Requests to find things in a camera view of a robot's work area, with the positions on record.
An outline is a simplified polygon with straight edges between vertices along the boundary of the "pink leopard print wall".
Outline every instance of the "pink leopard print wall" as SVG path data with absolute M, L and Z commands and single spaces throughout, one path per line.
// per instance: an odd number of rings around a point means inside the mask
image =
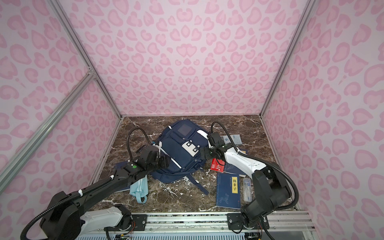
M 321 239 L 384 239 L 384 1 L 320 1 L 265 122 Z
M 88 186 L 116 123 L 92 81 L 0 195 L 0 238 L 19 239 L 21 229 L 46 209 L 53 195 Z M 32 239 L 45 237 L 38 224 L 28 233 Z
M 62 0 L 123 114 L 258 114 L 306 0 Z
M 0 172 L 86 73 L 44 0 L 0 2 Z

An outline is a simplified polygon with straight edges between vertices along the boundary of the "navy blue backpack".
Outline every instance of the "navy blue backpack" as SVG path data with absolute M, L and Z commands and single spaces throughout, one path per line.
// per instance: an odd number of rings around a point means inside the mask
M 206 130 L 189 119 L 174 122 L 166 127 L 155 143 L 160 147 L 161 155 L 171 158 L 169 167 L 153 172 L 153 178 L 170 183 L 186 176 L 208 195 L 209 192 L 191 175 L 206 162 L 201 159 L 199 148 L 208 146 L 207 135 Z

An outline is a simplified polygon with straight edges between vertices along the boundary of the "light blue pouch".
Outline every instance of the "light blue pouch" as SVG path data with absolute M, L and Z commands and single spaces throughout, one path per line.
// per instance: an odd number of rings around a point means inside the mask
M 142 179 L 138 180 L 137 182 L 131 185 L 129 194 L 136 197 L 137 202 L 140 204 L 144 204 L 147 201 L 147 194 L 148 194 L 147 175 L 145 175 L 145 177 L 143 177 Z

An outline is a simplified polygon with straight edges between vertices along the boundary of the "aluminum frame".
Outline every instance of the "aluminum frame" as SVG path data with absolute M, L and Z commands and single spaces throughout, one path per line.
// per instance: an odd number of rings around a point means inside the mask
M 47 0 L 47 1 L 48 1 L 49 5 L 51 6 L 52 10 L 54 11 L 56 17 L 60 21 L 65 32 L 67 33 L 68 37 L 72 41 L 74 47 L 79 52 L 82 60 L 87 65 L 88 69 L 92 70 L 95 73 L 97 83 L 98 83 L 102 93 L 106 97 L 109 105 L 112 107 L 113 111 L 118 116 L 118 118 L 121 119 L 122 115 L 121 115 L 119 108 L 117 107 L 115 101 L 113 100 L 112 96 L 110 95 L 109 91 L 107 90 L 103 81 L 101 80 L 101 77 L 100 77 L 97 69 L 94 67 L 94 65 L 91 61 L 91 58 L 89 57 L 87 51 L 85 50 L 85 47 L 81 43 L 80 37 L 75 32 L 71 22 L 69 21 L 69 18 L 63 9 L 63 6 L 61 5 L 61 3 L 58 0 Z
M 228 229 L 228 213 L 240 212 L 154 212 L 146 214 L 145 230 L 148 233 L 232 233 Z M 268 215 L 270 232 L 316 232 L 308 211 L 276 211 Z M 243 229 L 242 232 L 257 230 Z M 111 235 L 126 232 L 110 232 Z
M 284 165 L 281 164 L 281 162 L 280 162 L 280 160 L 279 160 L 279 158 L 278 158 L 278 152 L 277 152 L 277 150 L 276 150 L 277 148 L 276 148 L 275 144 L 273 143 L 273 141 L 272 141 L 272 139 L 271 139 L 270 132 L 269 132 L 268 128 L 266 127 L 266 125 L 265 125 L 265 121 L 263 120 L 263 118 L 262 118 L 261 116 L 260 116 L 260 121 L 261 121 L 262 126 L 263 126 L 263 128 L 264 128 L 265 135 L 266 135 L 266 137 L 267 137 L 267 139 L 268 139 L 269 146 L 271 146 L 272 153 L 273 153 L 273 156 L 274 156 L 275 159 L 276 159 L 277 164 L 281 167 L 281 169 L 282 169 L 284 172 L 286 172 L 286 169 L 284 168 Z M 290 184 L 289 184 L 288 186 L 290 187 L 291 192 L 293 192 L 293 188 L 292 188 L 292 186 L 291 186 Z M 303 208 L 301 207 L 301 205 L 300 205 L 299 202 L 298 202 L 298 203 L 295 205 L 295 209 L 301 210 L 301 209 L 303 209 Z
M 120 129 L 120 126 L 122 124 L 123 119 L 124 119 L 124 117 L 122 117 L 116 123 L 116 126 L 115 126 L 115 129 L 113 130 L 112 136 L 109 139 L 108 144 L 107 144 L 107 146 L 106 146 L 106 148 L 105 148 L 105 150 L 103 152 L 103 158 L 99 162 L 99 164 L 97 165 L 97 167 L 96 167 L 96 169 L 95 169 L 95 171 L 94 171 L 94 173 L 93 173 L 93 175 L 91 177 L 91 180 L 90 180 L 91 184 L 97 182 L 99 180 L 99 178 L 100 178 L 101 171 L 103 170 L 104 164 L 107 161 L 107 158 L 108 158 L 109 153 L 111 151 L 112 145 L 115 142 L 116 136 L 117 136 L 117 134 L 119 132 L 119 129 Z
M 67 113 L 69 108 L 94 78 L 94 73 L 92 71 L 88 72 L 80 83 L 68 94 L 68 96 L 66 96 L 54 112 L 47 118 L 47 120 L 41 124 L 34 135 L 25 143 L 24 147 L 9 160 L 8 165 L 0 174 L 0 194 L 24 167 L 31 155 L 44 142 L 45 138 L 60 122 L 62 117 Z
M 273 97 L 274 93 L 276 92 L 276 88 L 278 87 L 290 60 L 292 59 L 292 56 L 295 52 L 295 48 L 296 48 L 298 42 L 300 41 L 301 36 L 304 33 L 304 29 L 307 27 L 308 22 L 312 16 L 312 14 L 314 13 L 314 10 L 316 9 L 316 6 L 318 5 L 318 3 L 319 3 L 319 0 L 308 0 L 308 2 L 306 3 L 303 14 L 300 17 L 299 23 L 297 24 L 297 27 L 294 31 L 292 39 L 288 45 L 287 51 L 285 52 L 283 60 L 281 61 L 279 69 L 277 70 L 277 74 L 275 76 L 275 79 L 274 79 L 272 86 L 271 86 L 271 88 L 268 92 L 268 95 L 266 97 L 265 103 L 264 103 L 264 105 L 261 109 L 261 112 L 259 114 L 261 117 L 263 117 L 265 112 L 267 111 L 268 106 L 272 100 L 272 97 Z

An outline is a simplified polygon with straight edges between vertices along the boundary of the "mounting plate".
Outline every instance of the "mounting plate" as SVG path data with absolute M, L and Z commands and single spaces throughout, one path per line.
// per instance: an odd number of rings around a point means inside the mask
M 146 214 L 132 214 L 132 222 L 135 222 L 135 228 L 133 231 L 144 231 L 147 224 Z
M 243 220 L 244 218 L 241 216 L 240 213 L 236 214 L 227 214 L 227 223 L 228 223 L 228 228 L 230 230 L 240 230 L 240 229 L 245 229 L 243 225 Z M 264 226 L 266 229 L 269 229 L 269 223 L 268 223 L 268 218 L 265 217 L 266 222 L 264 222 Z M 257 225 L 254 226 L 253 228 L 248 228 L 249 230 L 251 229 L 257 229 Z

